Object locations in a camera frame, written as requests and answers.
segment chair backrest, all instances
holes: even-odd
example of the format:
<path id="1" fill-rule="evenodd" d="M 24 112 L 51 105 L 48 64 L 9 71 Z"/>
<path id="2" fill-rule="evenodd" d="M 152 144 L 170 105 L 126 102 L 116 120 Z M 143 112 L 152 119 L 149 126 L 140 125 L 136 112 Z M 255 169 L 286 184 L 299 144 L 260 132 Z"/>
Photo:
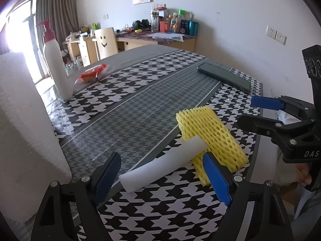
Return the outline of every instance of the chair backrest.
<path id="1" fill-rule="evenodd" d="M 115 37 L 114 28 L 105 28 L 95 30 L 100 59 L 118 53 L 118 46 Z"/>

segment pump nozzle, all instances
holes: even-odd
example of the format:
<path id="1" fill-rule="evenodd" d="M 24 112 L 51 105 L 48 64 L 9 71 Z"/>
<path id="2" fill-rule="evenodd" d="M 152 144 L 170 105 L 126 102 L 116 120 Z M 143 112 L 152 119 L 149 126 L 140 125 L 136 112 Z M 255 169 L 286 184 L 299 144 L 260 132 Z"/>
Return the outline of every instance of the pump nozzle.
<path id="1" fill-rule="evenodd" d="M 43 42 L 46 43 L 55 39 L 55 33 L 50 29 L 50 20 L 46 20 L 37 24 L 37 26 L 43 25 L 45 27 L 45 31 L 43 33 Z"/>

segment plastic bag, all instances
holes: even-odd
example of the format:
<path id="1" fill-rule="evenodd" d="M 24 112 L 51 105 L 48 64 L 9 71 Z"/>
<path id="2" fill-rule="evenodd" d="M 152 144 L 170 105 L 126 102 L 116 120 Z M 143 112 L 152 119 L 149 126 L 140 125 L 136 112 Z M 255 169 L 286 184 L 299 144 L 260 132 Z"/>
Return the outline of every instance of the plastic bag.
<path id="1" fill-rule="evenodd" d="M 76 80 L 76 83 L 91 83 L 95 80 L 100 80 L 108 75 L 107 69 L 109 65 L 106 64 L 99 64 L 95 67 L 92 67 L 83 72 L 82 75 Z"/>

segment spray bottle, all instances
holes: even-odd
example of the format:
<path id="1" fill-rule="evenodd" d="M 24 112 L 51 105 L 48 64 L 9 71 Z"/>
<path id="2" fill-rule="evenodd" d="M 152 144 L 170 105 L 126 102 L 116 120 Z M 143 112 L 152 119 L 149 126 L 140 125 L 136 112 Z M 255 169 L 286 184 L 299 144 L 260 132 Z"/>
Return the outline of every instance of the spray bottle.
<path id="1" fill-rule="evenodd" d="M 43 54 L 55 82 L 57 90 L 64 101 L 70 100 L 73 96 L 73 86 L 68 81 L 65 71 L 65 64 L 60 54 L 60 47 L 55 38 L 55 33 L 50 29 L 50 20 L 43 21 L 39 25 L 44 25 L 43 33 Z"/>

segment person's hand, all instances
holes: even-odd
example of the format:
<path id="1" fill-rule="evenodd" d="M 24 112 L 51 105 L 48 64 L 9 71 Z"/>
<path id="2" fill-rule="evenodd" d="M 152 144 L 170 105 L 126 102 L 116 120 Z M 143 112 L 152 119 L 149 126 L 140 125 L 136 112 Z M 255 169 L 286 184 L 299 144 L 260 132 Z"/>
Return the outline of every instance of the person's hand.
<path id="1" fill-rule="evenodd" d="M 307 163 L 295 164 L 297 173 L 297 182 L 299 185 L 305 187 L 312 183 L 311 175 L 309 174 L 309 166 Z"/>

